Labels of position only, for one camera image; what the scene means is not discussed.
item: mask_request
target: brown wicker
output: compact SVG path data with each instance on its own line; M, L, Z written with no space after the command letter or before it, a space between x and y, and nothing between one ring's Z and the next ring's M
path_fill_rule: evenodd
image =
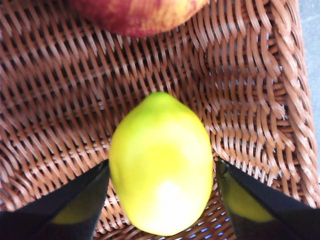
M120 120L155 91L198 114L213 157L320 206L297 0L211 1L178 28L139 39L101 30L66 0L0 4L2 210L107 159ZM215 183L195 225L165 239L235 239L227 218ZM95 236L160 238L130 225L112 184Z

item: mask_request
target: gray surface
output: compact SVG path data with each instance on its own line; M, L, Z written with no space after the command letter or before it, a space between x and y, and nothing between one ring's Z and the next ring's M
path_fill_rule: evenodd
M320 150L320 0L300 0L299 4L313 120Z

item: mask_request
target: apple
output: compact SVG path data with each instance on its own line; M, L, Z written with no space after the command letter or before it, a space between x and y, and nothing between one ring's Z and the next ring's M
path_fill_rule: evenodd
M118 35L147 37L187 21L208 0L69 0L88 20Z

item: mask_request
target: basket weave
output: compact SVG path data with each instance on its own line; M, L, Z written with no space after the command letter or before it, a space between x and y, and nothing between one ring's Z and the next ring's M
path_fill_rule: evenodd
M155 91L198 114L213 157L320 206L297 0L212 1L178 28L139 39L98 28L65 0L0 4L2 210L107 159L120 120ZM112 184L95 236L160 238L130 225ZM191 237L235 239L216 183L195 225L165 239Z

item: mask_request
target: lemon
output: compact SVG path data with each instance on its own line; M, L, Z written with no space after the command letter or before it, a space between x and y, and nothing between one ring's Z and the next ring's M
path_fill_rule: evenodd
M124 212L139 229L171 236L202 214L213 185L208 133L197 115L152 93L118 125L110 174Z

